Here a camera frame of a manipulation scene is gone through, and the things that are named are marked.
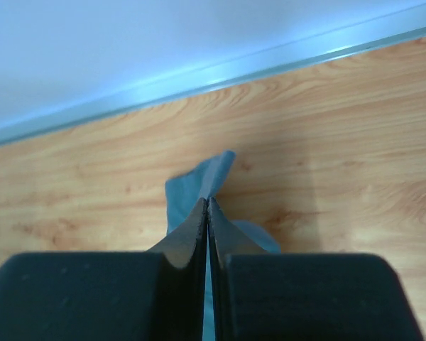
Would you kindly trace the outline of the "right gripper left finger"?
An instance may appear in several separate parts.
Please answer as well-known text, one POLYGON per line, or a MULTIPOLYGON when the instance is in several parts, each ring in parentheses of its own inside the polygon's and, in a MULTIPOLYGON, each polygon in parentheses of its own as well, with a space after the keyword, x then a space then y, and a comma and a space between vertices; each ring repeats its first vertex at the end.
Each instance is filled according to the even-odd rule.
POLYGON ((147 251, 26 252, 0 267, 0 340, 200 340, 207 202, 147 251))

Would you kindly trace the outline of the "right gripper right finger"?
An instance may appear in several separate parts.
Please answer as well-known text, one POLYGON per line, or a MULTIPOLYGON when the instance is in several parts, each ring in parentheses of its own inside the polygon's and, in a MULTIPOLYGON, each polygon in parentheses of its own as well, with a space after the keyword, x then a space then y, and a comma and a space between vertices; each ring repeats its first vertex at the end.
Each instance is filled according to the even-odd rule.
POLYGON ((375 254, 276 254, 208 203, 218 340, 421 340, 397 273, 375 254))

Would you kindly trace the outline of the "grey-blue t-shirt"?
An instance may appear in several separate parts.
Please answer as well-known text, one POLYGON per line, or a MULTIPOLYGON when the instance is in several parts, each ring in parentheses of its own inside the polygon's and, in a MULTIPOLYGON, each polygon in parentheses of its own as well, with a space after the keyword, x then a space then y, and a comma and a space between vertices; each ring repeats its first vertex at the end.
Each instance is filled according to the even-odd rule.
MULTIPOLYGON (((201 197, 208 199, 216 196, 228 178, 235 158, 233 151, 224 151, 202 161, 191 171, 166 181, 168 234, 185 221, 201 197)), ((246 220, 234 220, 232 223, 261 248, 270 253, 281 253, 279 243, 264 228, 246 220)), ((206 260, 202 339, 216 340, 209 259, 206 260)))

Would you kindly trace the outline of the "aluminium back edge strip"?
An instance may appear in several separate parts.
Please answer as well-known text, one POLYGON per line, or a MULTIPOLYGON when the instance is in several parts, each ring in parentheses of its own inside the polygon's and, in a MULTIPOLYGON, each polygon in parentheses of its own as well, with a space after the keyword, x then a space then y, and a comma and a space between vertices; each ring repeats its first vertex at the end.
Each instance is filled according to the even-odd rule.
POLYGON ((10 124, 0 128, 0 146, 425 36, 426 26, 356 24, 10 124))

